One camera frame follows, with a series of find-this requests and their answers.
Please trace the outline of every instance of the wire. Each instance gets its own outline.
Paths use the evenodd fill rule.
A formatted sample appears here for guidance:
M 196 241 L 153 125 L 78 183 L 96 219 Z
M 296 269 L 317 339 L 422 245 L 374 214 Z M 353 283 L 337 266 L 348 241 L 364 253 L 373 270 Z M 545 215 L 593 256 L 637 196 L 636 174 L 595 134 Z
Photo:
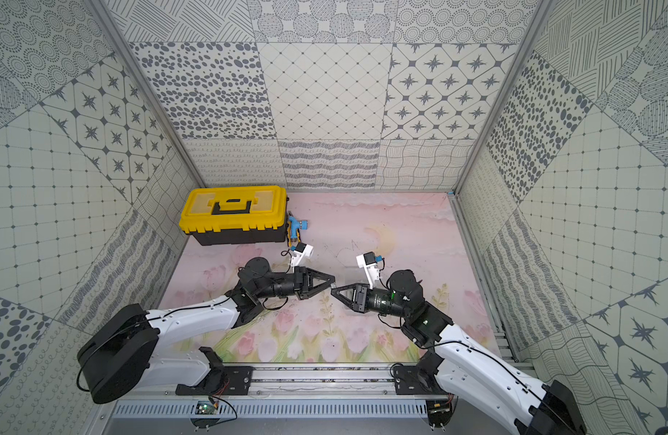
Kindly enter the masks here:
M 282 303 L 281 305 L 279 305 L 278 307 L 276 307 L 276 308 L 267 308 L 267 307 L 264 305 L 264 302 L 262 302 L 262 307 L 263 307 L 265 310 L 269 310 L 269 311 L 278 311 L 278 310 L 282 309 L 282 308 L 288 303 L 288 296 L 286 296 L 286 301 L 285 301 L 284 303 Z
M 218 303 L 214 303 L 213 305 L 202 305 L 202 306 L 198 306 L 198 307 L 182 307 L 182 308 L 177 308 L 177 309 L 174 309 L 174 310 L 172 310 L 172 311 L 170 311 L 170 312 L 167 312 L 166 314 L 164 314 L 164 315 L 162 315 L 162 316 L 158 316 L 158 317 L 156 317 L 156 318 L 152 318 L 152 319 L 143 319 L 143 320 L 141 320 L 141 321 L 139 321 L 139 322 L 136 322 L 135 324 L 133 324 L 133 325 L 131 325 L 131 326 L 127 326 L 126 328 L 122 328 L 121 330 L 119 330 L 119 331 L 117 331 L 116 333 L 114 333 L 114 335 L 112 335 L 111 337 L 107 338 L 107 339 L 106 339 L 100 346 L 95 347 L 95 350 L 90 354 L 90 356 L 89 356 L 88 358 L 86 358 L 85 361 L 83 361 L 83 363 L 80 365 L 80 370 L 78 370 L 78 376 L 76 377 L 76 381 L 75 381 L 75 383 L 76 383 L 76 387 L 78 387 L 78 389 L 79 389 L 80 391 L 85 391 L 86 393 L 89 393 L 89 392 L 90 392 L 90 390 L 88 390 L 88 389 L 83 388 L 83 387 L 80 386 L 80 376 L 81 376 L 81 374 L 83 373 L 83 368 L 84 368 L 85 365 L 88 363 L 88 361 L 90 361 L 91 358 L 93 358 L 93 356 L 95 355 L 95 353 L 97 353 L 98 350 L 100 350 L 105 344 L 109 343 L 109 342 L 112 341 L 114 338 L 117 338 L 119 335 L 122 335 L 122 334 L 124 334 L 124 333 L 126 333 L 126 332 L 132 330 L 133 328 L 136 328 L 137 326 L 141 326 L 142 324 L 144 324 L 144 323 L 146 323 L 146 322 L 152 322 L 153 320 L 158 320 L 158 319 L 166 318 L 166 317 L 169 316 L 170 314 L 172 314 L 172 313 L 174 313 L 174 312 L 177 312 L 177 311 L 183 311 L 183 310 L 196 310 L 196 309 L 199 309 L 199 308 L 211 308 L 211 307 L 214 307 L 214 306 L 216 306 L 216 305 L 221 305 L 222 303 L 224 303 L 224 302 L 226 302 L 226 301 L 228 301 L 228 300 L 230 300 L 230 298 L 227 298 L 226 300 L 224 300 L 224 301 L 220 301 L 220 302 L 218 302 Z
M 177 311 L 195 310 L 195 309 L 198 309 L 198 308 L 211 308 L 211 307 L 215 307 L 216 305 L 221 305 L 222 303 L 225 303 L 225 302 L 227 302 L 227 301 L 229 301 L 229 300 L 230 300 L 230 298 L 227 298 L 226 300 L 224 300 L 224 301 L 220 301 L 220 302 L 218 302 L 218 303 L 214 303 L 213 305 L 201 305 L 201 306 L 198 306 L 198 307 L 182 307 L 182 308 L 175 308 L 174 310 L 172 310 L 172 311 L 168 312 L 167 314 L 161 316 L 160 319 L 162 319 L 162 318 L 166 318 L 166 317 L 168 317 L 170 314 L 173 314 L 174 312 L 177 312 Z
M 220 397 L 216 397 L 216 396 L 209 396 L 209 397 L 213 397 L 213 398 L 216 399 L 216 400 L 220 400 L 221 402 L 225 402 L 225 404 L 228 405 L 228 406 L 230 407 L 230 409 L 232 409 L 233 412 L 234 412 L 234 414 L 235 414 L 235 418 L 231 418 L 230 420 L 219 421 L 219 422 L 217 422 L 216 424 L 227 423 L 227 422 L 229 422 L 229 421 L 235 421 L 235 420 L 237 420 L 237 411 L 235 411 L 235 408 L 233 407 L 233 405 L 230 404 L 230 402 L 228 402 L 228 401 L 225 400 L 225 399 L 221 399 Z
M 383 324 L 385 324 L 387 326 L 390 326 L 392 329 L 401 329 L 401 318 L 399 318 L 399 326 L 392 326 L 389 323 L 382 320 L 382 318 L 380 317 L 380 313 L 378 313 L 378 319 L 380 319 L 380 322 L 382 322 Z
M 556 418 L 558 418 L 558 419 L 561 421 L 561 423 L 565 426 L 565 428 L 567 428 L 573 435 L 577 435 L 576 431 L 573 430 L 573 429 L 571 429 L 571 427 L 568 425 L 568 423 L 566 423 L 565 420 L 564 420 L 563 418 L 561 418 L 561 416 L 560 416 L 558 413 L 556 413 L 556 411 L 554 411 L 554 410 L 551 408 L 551 406 L 549 406 L 549 405 L 547 405 L 546 403 L 544 403 L 544 399 L 540 398 L 537 394 L 535 394 L 534 391 L 532 391 L 532 389 L 531 389 L 527 384 L 525 384 L 524 382 L 522 382 L 522 381 L 520 380 L 520 378 L 516 377 L 516 376 L 510 371 L 510 369 L 508 369 L 508 368 L 507 368 L 506 366 L 504 366 L 500 361 L 498 361 L 496 358 L 494 358 L 493 356 L 489 355 L 488 353 L 486 353 L 486 352 L 482 352 L 481 350 L 477 349 L 476 347 L 472 347 L 472 346 L 470 346 L 470 345 L 468 345 L 468 344 L 466 344 L 466 343 L 463 343 L 463 342 L 461 342 L 461 341 L 458 341 L 458 340 L 445 341 L 445 342 L 442 342 L 442 343 L 434 344 L 434 345 L 432 345 L 432 346 L 420 347 L 419 349 L 428 350 L 428 349 L 433 349 L 434 347 L 442 346 L 443 344 L 450 344 L 450 343 L 461 344 L 461 345 L 463 345 L 464 347 L 466 347 L 467 349 L 469 349 L 470 351 L 472 351 L 472 352 L 477 352 L 477 353 L 480 353 L 481 355 L 487 356 L 488 358 L 490 358 L 491 360 L 493 360 L 496 364 L 500 365 L 501 368 L 502 368 L 503 370 L 505 370 L 506 372 L 508 372 L 508 374 L 510 374 L 510 375 L 513 377 L 513 379 L 515 379 L 515 382 L 516 382 L 517 384 L 519 384 L 519 385 L 522 386 L 522 388 L 525 390 L 525 392 L 529 392 L 530 394 L 532 394 L 532 395 L 539 401 L 539 403 L 541 403 L 542 405 L 544 405 L 545 408 L 547 408 L 552 414 L 554 414 L 554 416 L 555 416 Z
M 140 321 L 140 322 L 136 322 L 136 323 L 134 323 L 134 324 L 131 325 L 131 326 L 127 326 L 126 328 L 123 328 L 123 329 L 121 329 L 120 331 L 118 331 L 116 334 L 114 334 L 114 335 L 111 336 L 110 338 L 107 338 L 107 339 L 104 341 L 104 343 L 102 343 L 100 346 L 95 347 L 95 350 L 93 351 L 93 353 L 91 353 L 90 356 L 89 356 L 88 358 L 86 358 L 86 360 L 80 365 L 80 370 L 78 370 L 78 376 L 76 377 L 76 380 L 75 380 L 75 383 L 76 383 L 76 386 L 78 387 L 78 389 L 79 389 L 80 391 L 85 391 L 86 393 L 89 393 L 89 392 L 90 392 L 90 390 L 88 390 L 88 389 L 83 388 L 83 387 L 80 386 L 80 375 L 83 373 L 83 367 L 85 367 L 85 365 L 88 363 L 88 361 L 90 361 L 90 359 L 93 358 L 93 355 L 95 355 L 95 353 L 96 353 L 98 350 L 100 350 L 100 348 L 101 348 L 102 346 L 104 346 L 105 344 L 109 343 L 113 338 L 117 338 L 119 335 L 122 335 L 123 333 L 128 332 L 128 331 L 132 330 L 133 328 L 135 328 L 135 327 L 137 327 L 137 326 L 141 326 L 141 325 L 142 325 L 143 323 L 145 323 L 145 322 L 151 322 L 152 320 L 157 320 L 157 319 L 161 319 L 161 317 L 158 316 L 157 318 L 144 319 L 144 320 L 142 320 L 142 321 Z

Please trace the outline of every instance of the vented metal panel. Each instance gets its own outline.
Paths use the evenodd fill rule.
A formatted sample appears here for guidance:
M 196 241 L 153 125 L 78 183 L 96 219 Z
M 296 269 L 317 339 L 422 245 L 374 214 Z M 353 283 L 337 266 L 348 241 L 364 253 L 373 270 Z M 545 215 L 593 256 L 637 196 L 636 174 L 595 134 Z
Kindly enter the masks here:
M 240 418 L 418 418 L 426 416 L 419 399 L 229 399 Z M 203 400 L 119 400 L 114 418 L 230 418 L 221 402 L 213 415 L 195 414 Z

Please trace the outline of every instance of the toolbox handle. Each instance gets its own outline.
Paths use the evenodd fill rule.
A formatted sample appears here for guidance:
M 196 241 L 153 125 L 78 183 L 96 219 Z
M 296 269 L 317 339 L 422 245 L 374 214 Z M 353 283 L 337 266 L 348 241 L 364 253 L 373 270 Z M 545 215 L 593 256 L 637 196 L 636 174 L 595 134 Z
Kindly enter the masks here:
M 237 201 L 227 200 L 227 202 L 235 203 Z M 252 208 L 252 201 L 247 201 L 247 204 L 246 204 L 244 210 L 221 210 L 221 204 L 216 202 L 215 204 L 213 204 L 213 210 L 211 211 L 211 214 L 212 215 L 216 215 L 216 214 L 247 214 L 247 213 L 249 213 L 249 210 L 251 208 Z

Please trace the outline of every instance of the toolbox lid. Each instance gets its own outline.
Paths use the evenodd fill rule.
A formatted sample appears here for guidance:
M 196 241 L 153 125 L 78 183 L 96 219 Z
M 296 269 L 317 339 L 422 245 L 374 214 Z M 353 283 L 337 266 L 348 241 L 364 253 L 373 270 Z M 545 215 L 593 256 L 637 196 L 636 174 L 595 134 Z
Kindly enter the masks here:
M 286 189 L 278 186 L 195 188 L 182 210 L 180 228 L 207 232 L 278 228 L 285 223 Z

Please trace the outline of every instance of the patterned wall panel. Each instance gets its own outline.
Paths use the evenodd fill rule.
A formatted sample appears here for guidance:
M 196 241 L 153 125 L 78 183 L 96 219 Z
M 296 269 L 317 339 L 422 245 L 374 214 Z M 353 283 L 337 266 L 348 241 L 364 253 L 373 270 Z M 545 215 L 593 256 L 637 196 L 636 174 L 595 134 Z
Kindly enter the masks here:
M 668 14 L 653 24 L 597 105 L 668 165 Z
M 174 148 L 167 150 L 161 166 L 155 171 L 134 208 L 157 231 L 174 254 L 179 255 L 187 242 L 180 230 L 180 214 L 189 193 L 199 185 Z
M 397 0 L 249 0 L 258 42 L 392 42 Z
M 667 0 L 559 0 L 534 50 L 595 100 Z
M 608 306 L 585 324 L 650 432 L 668 423 L 668 279 Z
M 668 168 L 597 107 L 520 209 L 579 311 L 668 276 Z
M 129 42 L 253 41 L 244 0 L 107 0 Z
M 121 222 L 57 316 L 57 320 L 95 334 L 130 304 L 160 302 L 177 254 L 135 209 Z
M 128 202 L 133 203 L 170 143 L 113 53 L 41 105 Z
M 520 203 L 578 127 L 592 102 L 536 52 L 503 108 L 486 146 Z
M 486 147 L 479 150 L 471 174 L 462 187 L 459 200 L 469 233 L 482 254 L 517 204 Z
M 0 434 L 80 432 L 89 335 L 51 318 L 94 332 L 129 301 L 155 306 L 186 239 L 196 183 L 111 52 L 82 2 L 0 1 Z M 138 250 L 109 258 L 125 216 Z M 110 271 L 124 255 L 133 274 Z
M 0 60 L 0 128 L 35 104 L 37 100 Z
M 184 144 L 208 187 L 286 187 L 276 140 L 213 139 Z
M 513 44 L 395 44 L 386 139 L 476 139 L 513 61 Z
M 279 139 L 379 139 L 389 45 L 258 44 Z
M 287 187 L 375 187 L 380 141 L 278 141 Z
M 394 40 L 496 42 L 522 40 L 538 0 L 401 0 Z
M 82 1 L 0 1 L 0 61 L 36 101 L 111 51 Z
M 52 322 L 0 395 L 0 434 L 80 434 L 93 400 L 80 391 L 76 353 L 91 338 Z
M 474 141 L 382 141 L 376 189 L 451 191 Z
M 131 205 L 42 107 L 0 129 L 0 297 L 55 315 Z
M 182 138 L 274 137 L 255 44 L 138 42 L 131 49 Z
M 505 222 L 482 258 L 518 350 L 581 319 L 573 294 L 559 282 L 520 210 Z
M 50 324 L 51 318 L 0 298 L 0 392 Z
M 645 434 L 648 428 L 600 354 L 599 344 L 578 322 L 520 352 L 539 379 L 569 387 L 589 434 Z

